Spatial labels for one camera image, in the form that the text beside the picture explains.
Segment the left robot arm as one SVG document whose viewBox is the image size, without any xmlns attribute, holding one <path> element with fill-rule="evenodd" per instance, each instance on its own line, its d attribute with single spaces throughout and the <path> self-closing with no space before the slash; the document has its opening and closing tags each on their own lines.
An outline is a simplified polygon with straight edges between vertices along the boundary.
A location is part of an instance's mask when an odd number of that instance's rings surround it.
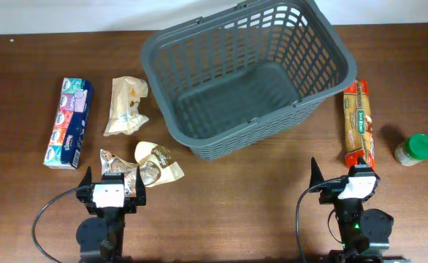
<svg viewBox="0 0 428 263">
<path fill-rule="evenodd" d="M 146 205 L 145 185 L 138 169 L 135 189 L 135 194 L 126 196 L 123 173 L 105 173 L 101 182 L 94 183 L 91 169 L 87 169 L 76 193 L 91 215 L 76 231 L 81 262 L 134 261 L 131 256 L 123 255 L 123 236 L 125 216 Z"/>
</svg>

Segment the brown cookie bag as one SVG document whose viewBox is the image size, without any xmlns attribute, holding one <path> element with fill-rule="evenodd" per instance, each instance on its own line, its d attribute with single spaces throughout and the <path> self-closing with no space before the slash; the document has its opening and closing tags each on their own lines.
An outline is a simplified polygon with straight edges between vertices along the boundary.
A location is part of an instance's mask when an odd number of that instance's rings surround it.
<svg viewBox="0 0 428 263">
<path fill-rule="evenodd" d="M 127 197 L 136 193 L 137 169 L 146 187 L 154 187 L 181 179 L 184 172 L 164 146 L 152 142 L 139 142 L 135 148 L 136 162 L 131 163 L 108 150 L 100 150 L 102 174 L 123 173 Z"/>
</svg>

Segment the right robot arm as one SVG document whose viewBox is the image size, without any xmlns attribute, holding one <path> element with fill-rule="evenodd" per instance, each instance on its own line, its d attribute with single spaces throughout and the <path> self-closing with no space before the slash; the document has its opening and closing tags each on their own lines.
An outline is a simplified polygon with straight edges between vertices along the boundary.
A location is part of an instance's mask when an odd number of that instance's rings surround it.
<svg viewBox="0 0 428 263">
<path fill-rule="evenodd" d="M 311 159 L 311 175 L 307 193 L 319 193 L 321 205 L 332 205 L 340 233 L 340 250 L 331 250 L 328 262 L 408 262 L 401 256 L 385 257 L 394 218 L 379 209 L 363 208 L 374 196 L 380 177 L 358 158 L 348 174 L 325 180 L 317 161 Z"/>
</svg>

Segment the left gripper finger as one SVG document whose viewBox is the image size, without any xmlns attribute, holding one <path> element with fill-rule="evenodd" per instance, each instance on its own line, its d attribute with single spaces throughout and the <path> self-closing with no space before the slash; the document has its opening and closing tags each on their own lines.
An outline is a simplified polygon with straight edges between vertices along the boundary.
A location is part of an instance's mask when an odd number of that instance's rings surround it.
<svg viewBox="0 0 428 263">
<path fill-rule="evenodd" d="M 135 189 L 136 189 L 136 197 L 145 197 L 145 185 L 142 181 L 139 167 L 137 168 L 137 171 L 136 171 Z"/>
<path fill-rule="evenodd" d="M 85 171 L 85 175 L 83 179 L 80 181 L 79 188 L 85 189 L 89 188 L 92 184 L 92 171 L 91 167 L 87 167 L 87 170 Z"/>
</svg>

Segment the grey plastic shopping basket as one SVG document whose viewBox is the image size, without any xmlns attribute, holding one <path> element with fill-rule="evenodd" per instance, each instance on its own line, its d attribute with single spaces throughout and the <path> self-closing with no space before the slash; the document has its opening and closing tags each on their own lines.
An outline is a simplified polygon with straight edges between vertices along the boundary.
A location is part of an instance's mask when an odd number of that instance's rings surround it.
<svg viewBox="0 0 428 263">
<path fill-rule="evenodd" d="M 213 160 L 303 122 L 356 61 L 314 1 L 243 1 L 166 28 L 140 61 L 170 135 Z"/>
</svg>

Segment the beige snack bag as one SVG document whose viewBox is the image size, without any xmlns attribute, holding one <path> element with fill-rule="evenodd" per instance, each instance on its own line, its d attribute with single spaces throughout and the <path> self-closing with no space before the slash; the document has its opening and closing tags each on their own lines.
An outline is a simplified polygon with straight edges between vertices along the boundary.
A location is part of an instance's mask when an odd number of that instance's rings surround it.
<svg viewBox="0 0 428 263">
<path fill-rule="evenodd" d="M 139 78 L 124 76 L 112 79 L 109 120 L 104 136 L 130 135 L 149 121 L 138 110 L 141 98 L 148 96 L 148 84 Z"/>
</svg>

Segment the orange San Remo pasta pack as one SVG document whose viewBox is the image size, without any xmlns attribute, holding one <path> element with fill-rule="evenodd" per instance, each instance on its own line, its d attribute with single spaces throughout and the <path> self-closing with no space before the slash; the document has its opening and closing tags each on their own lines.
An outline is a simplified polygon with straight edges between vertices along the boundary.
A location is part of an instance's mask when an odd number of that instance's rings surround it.
<svg viewBox="0 0 428 263">
<path fill-rule="evenodd" d="M 352 167 L 361 156 L 375 168 L 374 139 L 367 81 L 355 80 L 343 92 L 345 164 Z"/>
</svg>

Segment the green lid jar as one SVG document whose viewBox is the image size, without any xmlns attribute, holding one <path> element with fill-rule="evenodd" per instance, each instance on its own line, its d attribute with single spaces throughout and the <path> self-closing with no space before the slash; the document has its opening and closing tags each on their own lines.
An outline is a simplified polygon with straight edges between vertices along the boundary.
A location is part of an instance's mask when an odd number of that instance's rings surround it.
<svg viewBox="0 0 428 263">
<path fill-rule="evenodd" d="M 428 136 L 414 134 L 409 137 L 396 147 L 394 157 L 401 165 L 406 167 L 428 159 Z"/>
</svg>

